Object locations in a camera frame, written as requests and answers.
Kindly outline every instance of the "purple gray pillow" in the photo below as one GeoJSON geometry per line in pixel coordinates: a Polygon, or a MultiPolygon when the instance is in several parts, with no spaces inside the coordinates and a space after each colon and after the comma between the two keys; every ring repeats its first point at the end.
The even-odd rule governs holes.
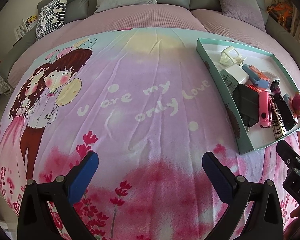
{"type": "Polygon", "coordinates": [[[222,14],[266,32],[257,0],[219,0],[222,14]]]}

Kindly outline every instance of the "screw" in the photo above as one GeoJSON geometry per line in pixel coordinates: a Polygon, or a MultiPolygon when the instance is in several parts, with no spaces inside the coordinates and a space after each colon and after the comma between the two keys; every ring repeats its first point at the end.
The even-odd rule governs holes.
{"type": "Polygon", "coordinates": [[[273,181],[270,180],[270,179],[267,179],[267,184],[268,184],[269,186],[273,186],[273,185],[274,185],[273,181]]]}
{"type": "Polygon", "coordinates": [[[65,179],[65,176],[60,175],[60,176],[58,176],[58,177],[56,178],[56,181],[57,181],[57,182],[63,182],[64,179],[65,179]]]}
{"type": "Polygon", "coordinates": [[[28,179],[28,180],[27,180],[27,185],[29,185],[29,186],[30,186],[30,185],[32,185],[32,184],[33,184],[33,182],[34,182],[34,180],[33,180],[33,179],[28,179]]]}
{"type": "Polygon", "coordinates": [[[246,178],[245,178],[244,176],[239,175],[239,176],[237,177],[237,181],[239,181],[239,182],[245,182],[245,181],[246,181],[246,178]]]}

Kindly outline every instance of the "blue gripper pad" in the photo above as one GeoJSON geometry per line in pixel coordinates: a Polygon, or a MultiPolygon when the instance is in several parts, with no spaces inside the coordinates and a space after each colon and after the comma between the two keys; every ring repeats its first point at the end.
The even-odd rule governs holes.
{"type": "Polygon", "coordinates": [[[81,170],[78,172],[78,175],[69,186],[68,200],[71,205],[78,203],[81,200],[98,166],[98,154],[92,152],[92,155],[88,158],[85,165],[81,168],[81,170]]]}
{"type": "Polygon", "coordinates": [[[223,173],[224,169],[228,169],[228,167],[223,166],[213,153],[209,152],[205,153],[202,157],[202,168],[206,172],[221,201],[230,205],[233,201],[233,187],[223,173]]]}

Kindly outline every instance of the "brown pants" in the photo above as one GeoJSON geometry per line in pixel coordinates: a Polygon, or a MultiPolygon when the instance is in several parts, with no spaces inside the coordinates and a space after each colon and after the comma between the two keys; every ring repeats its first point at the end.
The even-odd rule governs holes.
{"type": "Polygon", "coordinates": [[[38,155],[44,129],[45,127],[32,128],[30,126],[26,126],[25,131],[21,136],[20,149],[21,149],[24,162],[26,158],[26,152],[28,149],[28,165],[27,165],[27,172],[26,172],[27,179],[32,179],[33,177],[34,163],[38,155]]]}

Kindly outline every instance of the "hand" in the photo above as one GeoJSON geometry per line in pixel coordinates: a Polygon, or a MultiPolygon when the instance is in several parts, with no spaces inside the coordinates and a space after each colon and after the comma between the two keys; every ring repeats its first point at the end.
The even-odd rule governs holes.
{"type": "Polygon", "coordinates": [[[298,206],[295,210],[293,210],[290,213],[291,218],[295,218],[286,228],[284,234],[283,234],[283,239],[288,240],[293,234],[296,232],[296,230],[300,226],[300,206],[298,206]]]}

